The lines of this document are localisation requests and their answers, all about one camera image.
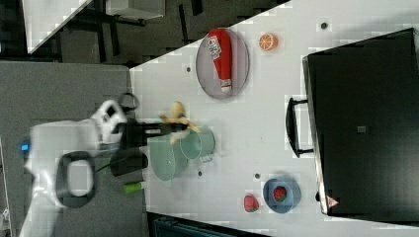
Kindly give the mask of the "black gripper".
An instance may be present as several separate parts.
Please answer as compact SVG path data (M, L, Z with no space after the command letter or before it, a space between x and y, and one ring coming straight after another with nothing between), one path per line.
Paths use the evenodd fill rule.
M182 123L165 123L164 127L170 132L181 132L188 128ZM136 119L129 119L122 126L120 148L142 147L147 145L147 139L165 134L163 124L160 122L145 123Z

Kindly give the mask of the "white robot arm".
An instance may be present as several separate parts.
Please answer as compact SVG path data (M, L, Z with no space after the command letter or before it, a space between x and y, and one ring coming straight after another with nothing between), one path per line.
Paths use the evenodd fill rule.
M35 125L30 130L25 168L34 177L32 200L19 237L51 237L59 213L80 208L96 194L94 159L111 155L107 165L115 176L148 165L140 148L151 137L182 129L181 123L139 122L128 118L130 107L104 102L89 118Z

